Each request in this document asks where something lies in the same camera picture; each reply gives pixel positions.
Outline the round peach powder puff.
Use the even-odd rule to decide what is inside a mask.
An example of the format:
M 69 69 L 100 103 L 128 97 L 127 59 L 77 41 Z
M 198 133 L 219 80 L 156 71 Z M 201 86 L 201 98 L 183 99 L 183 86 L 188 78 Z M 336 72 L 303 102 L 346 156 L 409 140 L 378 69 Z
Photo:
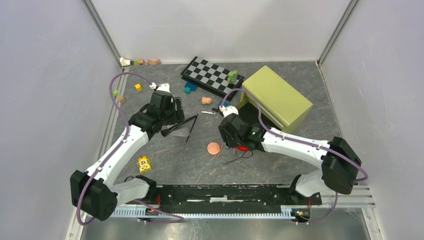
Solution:
M 207 145 L 207 152 L 211 155 L 217 155 L 220 152 L 221 145 L 217 142 L 211 142 Z

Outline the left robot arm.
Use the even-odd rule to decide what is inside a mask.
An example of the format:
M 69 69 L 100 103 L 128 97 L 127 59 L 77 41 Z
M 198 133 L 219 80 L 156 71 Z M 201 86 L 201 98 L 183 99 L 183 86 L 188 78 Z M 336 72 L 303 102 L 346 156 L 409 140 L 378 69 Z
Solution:
M 157 190 L 141 178 L 115 184 L 134 154 L 160 132 L 166 122 L 175 121 L 176 102 L 168 84 L 159 85 L 144 107 L 131 116 L 122 135 L 98 161 L 86 171 L 76 170 L 71 175 L 71 200 L 81 225 L 86 225 L 81 211 L 104 221 L 118 206 L 137 199 L 145 204 L 156 200 Z

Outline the large black powder brush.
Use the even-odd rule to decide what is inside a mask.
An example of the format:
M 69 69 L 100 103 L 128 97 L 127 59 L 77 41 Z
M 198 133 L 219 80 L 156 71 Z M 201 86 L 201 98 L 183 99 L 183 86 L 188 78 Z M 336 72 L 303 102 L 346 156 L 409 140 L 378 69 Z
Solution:
M 188 119 L 184 120 L 183 122 L 177 123 L 177 124 L 171 126 L 170 128 L 162 129 L 160 131 L 160 133 L 161 133 L 161 135 L 163 137 L 167 137 L 168 135 L 170 135 L 170 132 L 172 132 L 173 130 L 177 130 L 177 129 L 183 128 L 183 125 L 184 124 L 188 123 L 191 120 L 194 120 L 195 117 L 196 117 L 196 115 L 193 115 L 193 116 L 189 117 Z

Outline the black white chessboard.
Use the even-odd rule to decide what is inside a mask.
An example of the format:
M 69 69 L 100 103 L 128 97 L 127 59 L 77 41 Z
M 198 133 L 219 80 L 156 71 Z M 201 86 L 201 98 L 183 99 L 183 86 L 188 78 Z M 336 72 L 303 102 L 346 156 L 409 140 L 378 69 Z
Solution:
M 195 56 L 180 73 L 181 78 L 192 83 L 218 97 L 231 101 L 235 96 L 234 88 L 240 88 L 245 79 L 237 75 L 234 83 L 228 82 L 230 70 L 212 63 L 208 60 Z

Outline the small silver white tube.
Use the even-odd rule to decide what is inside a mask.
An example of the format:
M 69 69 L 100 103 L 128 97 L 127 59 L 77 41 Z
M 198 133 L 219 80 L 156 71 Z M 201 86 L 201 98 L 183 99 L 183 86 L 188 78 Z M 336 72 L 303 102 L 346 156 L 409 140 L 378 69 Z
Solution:
M 201 113 L 203 113 L 203 114 L 209 114 L 209 115 L 215 115 L 215 113 L 214 112 L 211 112 L 211 111 L 201 111 Z

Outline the wooden blocks in corner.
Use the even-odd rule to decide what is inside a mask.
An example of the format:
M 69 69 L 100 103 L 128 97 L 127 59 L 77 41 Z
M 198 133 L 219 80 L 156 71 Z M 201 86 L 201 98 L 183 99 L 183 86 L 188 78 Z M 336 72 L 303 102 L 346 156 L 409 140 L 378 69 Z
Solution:
M 160 59 L 157 60 L 144 60 L 143 58 L 139 58 L 138 60 L 130 60 L 124 57 L 119 58 L 119 63 L 123 68 L 129 66 L 140 66 L 140 65 L 160 65 L 162 62 Z

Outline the green toy figure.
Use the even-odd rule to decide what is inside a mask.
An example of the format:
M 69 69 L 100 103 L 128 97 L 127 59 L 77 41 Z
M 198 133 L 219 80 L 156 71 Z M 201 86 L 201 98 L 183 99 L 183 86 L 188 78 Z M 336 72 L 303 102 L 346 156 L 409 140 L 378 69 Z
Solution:
M 237 70 L 229 72 L 228 75 L 227 75 L 228 83 L 233 85 L 237 80 L 237 76 L 238 76 Z

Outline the red toy magnet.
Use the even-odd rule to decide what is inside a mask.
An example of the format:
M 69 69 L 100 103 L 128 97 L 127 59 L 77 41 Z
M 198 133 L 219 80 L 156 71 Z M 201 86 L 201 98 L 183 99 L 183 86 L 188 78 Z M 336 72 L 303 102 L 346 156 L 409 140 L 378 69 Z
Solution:
M 252 150 L 251 149 L 249 149 L 248 147 L 246 147 L 246 146 L 242 146 L 242 145 L 238 145 L 237 147 L 236 147 L 239 151 L 241 151 L 241 152 L 251 152 Z

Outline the blue red toy brick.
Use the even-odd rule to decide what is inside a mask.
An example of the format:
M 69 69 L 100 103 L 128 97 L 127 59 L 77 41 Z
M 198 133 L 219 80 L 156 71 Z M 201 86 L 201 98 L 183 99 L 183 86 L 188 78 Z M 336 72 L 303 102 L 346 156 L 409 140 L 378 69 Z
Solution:
M 221 109 L 226 109 L 228 106 L 230 106 L 231 104 L 227 101 L 220 101 L 218 104 L 218 108 Z

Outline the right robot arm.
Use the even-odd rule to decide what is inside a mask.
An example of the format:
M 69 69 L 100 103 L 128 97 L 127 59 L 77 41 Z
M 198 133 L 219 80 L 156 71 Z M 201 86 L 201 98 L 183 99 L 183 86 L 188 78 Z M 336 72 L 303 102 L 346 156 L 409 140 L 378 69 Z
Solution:
M 343 138 L 334 137 L 332 141 L 308 139 L 267 127 L 262 121 L 249 124 L 232 105 L 220 105 L 218 109 L 223 115 L 218 130 L 228 148 L 278 153 L 317 168 L 296 176 L 292 181 L 288 196 L 293 203 L 302 204 L 315 193 L 327 190 L 351 194 L 361 163 Z

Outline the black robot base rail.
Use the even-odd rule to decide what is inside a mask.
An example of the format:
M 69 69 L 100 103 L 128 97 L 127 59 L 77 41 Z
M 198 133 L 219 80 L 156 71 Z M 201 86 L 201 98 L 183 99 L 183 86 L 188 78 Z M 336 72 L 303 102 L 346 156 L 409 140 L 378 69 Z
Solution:
M 319 206 L 286 184 L 156 185 L 142 201 L 171 214 L 276 214 L 282 206 Z

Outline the green drawer cabinet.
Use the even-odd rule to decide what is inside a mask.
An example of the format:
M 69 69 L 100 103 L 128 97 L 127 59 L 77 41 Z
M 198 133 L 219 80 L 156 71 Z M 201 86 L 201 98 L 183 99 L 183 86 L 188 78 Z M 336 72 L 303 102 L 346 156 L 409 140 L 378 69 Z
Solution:
M 239 113 L 246 104 L 252 104 L 254 108 L 259 106 L 261 114 L 285 133 L 297 129 L 313 107 L 311 101 L 266 65 L 245 80 L 241 88 L 256 102 L 241 92 L 240 102 L 236 105 Z

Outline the clear plastic wrapper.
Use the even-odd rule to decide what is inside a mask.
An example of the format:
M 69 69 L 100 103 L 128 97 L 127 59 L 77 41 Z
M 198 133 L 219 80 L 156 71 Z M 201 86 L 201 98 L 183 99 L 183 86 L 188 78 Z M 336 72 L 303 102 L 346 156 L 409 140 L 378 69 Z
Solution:
M 187 127 L 182 127 L 171 131 L 169 135 L 174 137 L 188 137 L 190 135 L 190 130 Z

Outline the yellow number toy block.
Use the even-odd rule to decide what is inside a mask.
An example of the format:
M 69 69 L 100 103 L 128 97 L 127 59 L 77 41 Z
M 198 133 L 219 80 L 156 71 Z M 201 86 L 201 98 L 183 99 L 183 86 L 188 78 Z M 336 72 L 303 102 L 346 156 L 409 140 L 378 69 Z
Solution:
M 137 166 L 141 174 L 147 173 L 152 170 L 151 160 L 147 156 L 138 158 Z

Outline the small wooden cube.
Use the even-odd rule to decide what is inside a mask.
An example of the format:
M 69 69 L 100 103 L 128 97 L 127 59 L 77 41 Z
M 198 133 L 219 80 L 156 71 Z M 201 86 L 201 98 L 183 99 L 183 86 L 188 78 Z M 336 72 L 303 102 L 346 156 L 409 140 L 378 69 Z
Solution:
M 123 95 L 118 95 L 116 97 L 117 101 L 121 104 L 123 104 L 126 101 L 126 98 Z

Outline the thin pink lip pencil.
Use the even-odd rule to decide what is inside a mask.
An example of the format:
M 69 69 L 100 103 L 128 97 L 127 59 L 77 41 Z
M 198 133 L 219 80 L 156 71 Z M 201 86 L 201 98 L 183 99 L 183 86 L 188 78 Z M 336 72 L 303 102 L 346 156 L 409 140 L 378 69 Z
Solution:
M 222 144 L 221 144 L 221 146 L 220 146 L 220 148 L 219 148 L 219 151 L 218 151 L 218 153 L 217 153 L 217 155 L 216 155 L 216 158 L 217 158 L 217 159 L 220 157 L 220 154 L 221 154 L 221 152 L 222 152 L 222 150 L 223 150 L 224 145 L 225 145 L 224 143 L 222 143 Z

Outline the teal toy block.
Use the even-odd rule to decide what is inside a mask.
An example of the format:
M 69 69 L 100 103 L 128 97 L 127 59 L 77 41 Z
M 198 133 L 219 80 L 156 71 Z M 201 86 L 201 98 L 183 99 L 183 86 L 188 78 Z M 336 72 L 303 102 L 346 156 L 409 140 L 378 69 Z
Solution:
M 192 89 L 191 89 L 191 88 L 189 88 L 189 87 L 186 87 L 186 88 L 184 89 L 184 92 L 185 92 L 186 94 L 190 94 L 190 93 L 191 93 L 191 91 L 192 91 Z

